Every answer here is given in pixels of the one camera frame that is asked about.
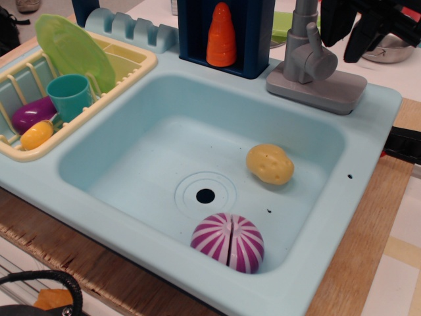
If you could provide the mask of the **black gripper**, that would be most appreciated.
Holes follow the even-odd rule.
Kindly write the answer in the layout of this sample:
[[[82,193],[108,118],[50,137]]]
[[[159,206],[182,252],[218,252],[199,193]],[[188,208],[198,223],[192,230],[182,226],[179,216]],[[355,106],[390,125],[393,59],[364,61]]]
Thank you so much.
[[[413,47],[420,44],[420,22],[402,13],[407,7],[420,12],[419,1],[321,1],[320,35],[331,47],[350,34],[344,53],[346,63],[356,63],[388,34]],[[360,19],[355,22],[357,12]]]

